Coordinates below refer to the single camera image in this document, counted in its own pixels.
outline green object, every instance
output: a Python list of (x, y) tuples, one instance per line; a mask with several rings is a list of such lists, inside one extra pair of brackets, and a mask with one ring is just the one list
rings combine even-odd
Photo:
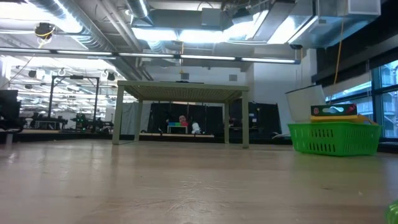
[(289, 124), (297, 152), (330, 156), (373, 155), (381, 126), (349, 122)]
[(388, 206), (386, 220), (387, 224), (398, 224), (398, 200)]

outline person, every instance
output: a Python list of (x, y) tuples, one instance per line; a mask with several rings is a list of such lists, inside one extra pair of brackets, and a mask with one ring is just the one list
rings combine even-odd
[(187, 118), (184, 115), (181, 115), (178, 120), (180, 121), (181, 126), (188, 126)]

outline white panel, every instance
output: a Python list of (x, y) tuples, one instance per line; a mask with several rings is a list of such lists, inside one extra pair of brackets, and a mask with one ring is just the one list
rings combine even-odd
[(370, 74), (365, 73), (358, 77), (351, 78), (347, 81), (339, 82), (334, 86), (330, 85), (330, 86), (324, 87), (323, 92), (325, 93), (325, 96), (331, 96), (333, 94), (342, 92), (344, 90), (348, 90), (352, 87), (356, 87), (356, 86), (366, 83), (368, 81), (371, 81)]

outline yellow cable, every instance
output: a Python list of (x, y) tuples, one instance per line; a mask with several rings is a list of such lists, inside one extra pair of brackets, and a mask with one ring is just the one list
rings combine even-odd
[[(345, 15), (347, 14), (347, 10), (348, 10), (348, 2), (346, 2), (345, 10), (344, 10), (345, 14), (344, 14), (343, 18), (341, 19), (340, 43), (339, 43), (339, 45), (338, 45), (335, 81), (333, 82), (332, 88), (336, 85), (336, 82), (337, 82), (338, 67), (339, 67), (339, 65), (340, 65), (340, 56), (341, 56), (341, 45), (343, 44), (344, 18), (345, 18)], [(332, 98), (332, 97), (333, 97), (333, 94), (330, 96), (329, 104), (331, 104), (331, 98)]]

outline cable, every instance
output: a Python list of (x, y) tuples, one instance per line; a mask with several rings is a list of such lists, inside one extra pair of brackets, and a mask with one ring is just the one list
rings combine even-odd
[(35, 34), (36, 34), (36, 36), (38, 36), (38, 37), (46, 37), (46, 38), (47, 38), (47, 36), (50, 35), (50, 34), (52, 34), (52, 32), (54, 32), (54, 30), (55, 30), (55, 26), (54, 26), (54, 28), (53, 28), (50, 32), (48, 32), (48, 33), (46, 33), (46, 34), (38, 34), (38, 33), (36, 33), (36, 32), (35, 32)]
[[(54, 29), (52, 29), (51, 32), (49, 32), (46, 36), (45, 39), (42, 40), (42, 42), (39, 44), (38, 49), (41, 49), (45, 44), (49, 43), (47, 42), (47, 38), (49, 37), (49, 35), (54, 31)], [(35, 57), (36, 54), (33, 54), (33, 56), (26, 62), (26, 64), (12, 77), (10, 78), (10, 80), (8, 82), (6, 82), (5, 84), (3, 84), (0, 89), (3, 89), (3, 87), (5, 87), (6, 85), (10, 84), (10, 82), (14, 81), (26, 68), (26, 66), (29, 64), (29, 62)]]
[(201, 1), (201, 2), (199, 3), (199, 5), (198, 5), (197, 11), (199, 10), (199, 7), (201, 6), (201, 4), (204, 3), (204, 2), (207, 3), (209, 6), (211, 6), (212, 9), (214, 9), (213, 5), (210, 4), (208, 1)]
[[(347, 10), (348, 10), (348, 2), (346, 1), (345, 4), (345, 14), (347, 14)], [(333, 87), (336, 86), (336, 82), (337, 82), (337, 76), (338, 76), (338, 67), (340, 65), (340, 56), (341, 56), (341, 45), (343, 44), (343, 33), (344, 33), (344, 18), (345, 16), (343, 16), (343, 18), (341, 19), (341, 32), (340, 32), (340, 43), (338, 45), (338, 54), (337, 54), (337, 64), (336, 64), (336, 74), (335, 74), (335, 81), (333, 82)], [(329, 100), (329, 104), (331, 104), (331, 99), (332, 99), (333, 95), (330, 97)]]
[(301, 48), (301, 85), (300, 88), (303, 88), (303, 48)]

